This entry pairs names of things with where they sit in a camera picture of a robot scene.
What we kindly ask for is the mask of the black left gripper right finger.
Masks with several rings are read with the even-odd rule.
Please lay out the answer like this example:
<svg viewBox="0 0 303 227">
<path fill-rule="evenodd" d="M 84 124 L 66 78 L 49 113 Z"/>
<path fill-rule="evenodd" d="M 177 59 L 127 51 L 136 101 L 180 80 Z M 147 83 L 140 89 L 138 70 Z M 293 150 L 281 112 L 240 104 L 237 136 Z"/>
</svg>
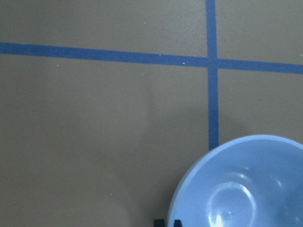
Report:
<svg viewBox="0 0 303 227">
<path fill-rule="evenodd" d="M 179 219 L 174 220 L 173 227 L 183 227 L 182 221 Z"/>
</svg>

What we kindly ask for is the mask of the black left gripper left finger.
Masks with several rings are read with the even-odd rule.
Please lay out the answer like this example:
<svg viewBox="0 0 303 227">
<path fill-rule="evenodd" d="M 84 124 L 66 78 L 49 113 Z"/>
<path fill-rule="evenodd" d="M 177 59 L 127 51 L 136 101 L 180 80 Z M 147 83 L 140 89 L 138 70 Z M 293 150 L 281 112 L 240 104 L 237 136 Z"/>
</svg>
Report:
<svg viewBox="0 0 303 227">
<path fill-rule="evenodd" d="M 165 219 L 155 219 L 153 221 L 154 227 L 165 227 Z"/>
</svg>

